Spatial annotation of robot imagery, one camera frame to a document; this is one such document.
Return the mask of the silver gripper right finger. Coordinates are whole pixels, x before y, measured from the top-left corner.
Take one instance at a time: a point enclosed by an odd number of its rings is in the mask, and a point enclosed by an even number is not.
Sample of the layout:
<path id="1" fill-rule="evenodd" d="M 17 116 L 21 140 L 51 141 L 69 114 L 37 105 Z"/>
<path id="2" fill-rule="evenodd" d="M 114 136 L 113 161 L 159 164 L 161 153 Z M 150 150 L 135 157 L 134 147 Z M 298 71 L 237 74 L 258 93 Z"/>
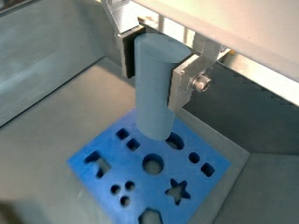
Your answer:
<path id="1" fill-rule="evenodd" d="M 203 93 L 211 84 L 211 78 L 206 70 L 226 55 L 230 49 L 203 37 L 199 33 L 194 35 L 191 45 L 191 56 L 187 57 L 173 70 L 169 109 L 177 112 L 191 100 L 193 91 Z"/>

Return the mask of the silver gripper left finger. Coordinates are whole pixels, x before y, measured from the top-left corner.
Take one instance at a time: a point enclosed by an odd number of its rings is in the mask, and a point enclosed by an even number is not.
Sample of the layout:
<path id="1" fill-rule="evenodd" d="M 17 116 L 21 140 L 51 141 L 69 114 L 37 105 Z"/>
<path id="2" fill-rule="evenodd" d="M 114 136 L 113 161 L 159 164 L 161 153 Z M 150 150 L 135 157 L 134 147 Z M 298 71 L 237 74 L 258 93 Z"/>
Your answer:
<path id="1" fill-rule="evenodd" d="M 146 33 L 139 24 L 131 0 L 101 0 L 109 21 L 115 30 L 117 46 L 121 51 L 122 73 L 130 79 L 135 76 L 135 39 Z"/>

